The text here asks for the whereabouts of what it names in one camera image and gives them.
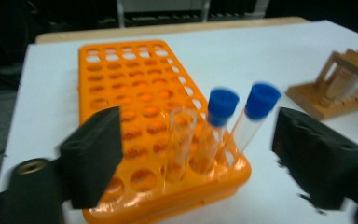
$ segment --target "tabletop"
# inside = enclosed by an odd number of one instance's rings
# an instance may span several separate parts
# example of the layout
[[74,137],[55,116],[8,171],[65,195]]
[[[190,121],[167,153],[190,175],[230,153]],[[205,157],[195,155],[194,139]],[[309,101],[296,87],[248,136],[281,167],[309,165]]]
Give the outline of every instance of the tabletop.
[[[97,31],[103,34],[41,36],[27,50],[0,175],[0,191],[6,188],[10,169],[21,161],[57,158],[56,146],[78,126],[77,52],[81,46],[164,40],[204,96],[216,86],[229,87],[239,94],[239,106],[227,126],[230,130],[254,82],[273,83],[284,93],[291,85],[313,81],[333,50],[358,49],[358,34],[330,21],[287,20],[295,21],[271,23],[273,26],[265,24],[266,21],[254,21],[261,24],[258,27],[250,27],[249,23],[223,27],[215,24],[211,25],[215,29],[183,32],[166,26],[170,30],[167,33],[153,33],[154,28],[150,28],[140,35],[111,36],[112,31]],[[302,111],[284,94],[278,106]],[[342,211],[320,215],[297,196],[303,190],[279,167],[278,158],[271,151],[277,108],[245,150],[253,172],[237,194],[161,223],[353,223],[352,202],[345,203]],[[358,111],[328,119],[324,124],[358,144]],[[72,210],[69,203],[63,207],[68,223],[85,222],[81,212]]]

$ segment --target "blue test tube cap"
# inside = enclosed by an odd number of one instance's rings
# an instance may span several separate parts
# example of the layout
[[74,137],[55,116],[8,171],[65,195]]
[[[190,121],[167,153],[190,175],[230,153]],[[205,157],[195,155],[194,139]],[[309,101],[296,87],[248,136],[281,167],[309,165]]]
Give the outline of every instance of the blue test tube cap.
[[208,122],[215,127],[226,125],[237,107],[240,97],[228,89],[213,89],[208,103]]
[[265,118],[281,97],[280,92],[268,83],[255,83],[245,106],[249,119]]

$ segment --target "test tube with blue cap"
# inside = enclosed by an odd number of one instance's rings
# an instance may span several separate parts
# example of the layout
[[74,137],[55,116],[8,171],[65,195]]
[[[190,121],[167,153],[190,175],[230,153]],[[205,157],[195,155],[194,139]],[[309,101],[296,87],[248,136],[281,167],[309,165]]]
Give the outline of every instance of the test tube with blue cap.
[[202,127],[197,150],[190,160],[190,167],[199,174],[209,174],[215,164],[216,153],[223,142],[228,120],[240,100],[229,89],[213,89],[208,102],[208,114]]
[[255,83],[229,138],[216,157],[221,164],[231,167],[249,145],[257,130],[281,97],[280,92],[268,83]]

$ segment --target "orange plastic tray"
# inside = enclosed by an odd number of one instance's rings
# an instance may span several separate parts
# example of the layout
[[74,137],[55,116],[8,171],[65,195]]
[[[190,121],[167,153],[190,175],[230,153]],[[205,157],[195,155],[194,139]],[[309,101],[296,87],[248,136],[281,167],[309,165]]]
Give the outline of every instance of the orange plastic tray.
[[97,207],[83,210],[89,223],[149,223],[234,194],[251,174],[242,156],[235,167],[218,162],[208,175],[186,167],[180,183],[162,170],[170,111],[197,112],[196,149],[207,101],[161,40],[87,45],[79,51],[80,123],[97,111],[120,106],[124,159]]

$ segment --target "white table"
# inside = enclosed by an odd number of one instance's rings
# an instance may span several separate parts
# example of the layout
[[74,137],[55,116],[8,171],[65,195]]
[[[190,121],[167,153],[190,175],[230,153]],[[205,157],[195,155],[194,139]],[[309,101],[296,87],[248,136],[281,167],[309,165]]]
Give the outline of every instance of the white table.
[[[284,93],[290,85],[314,80],[332,50],[358,49],[358,34],[329,21],[31,45],[7,142],[0,191],[5,190],[10,169],[16,164],[32,158],[57,158],[56,146],[77,127],[79,47],[140,39],[166,41],[205,96],[215,86],[230,87],[241,96],[229,129],[255,81],[271,82]],[[278,106],[301,110],[284,94]],[[303,191],[279,167],[271,151],[276,112],[277,108],[245,151],[253,173],[235,196],[161,223],[352,223],[354,203],[323,216],[297,196]],[[358,143],[358,112],[324,123]],[[80,211],[71,210],[68,203],[64,207],[68,223],[84,222]]]

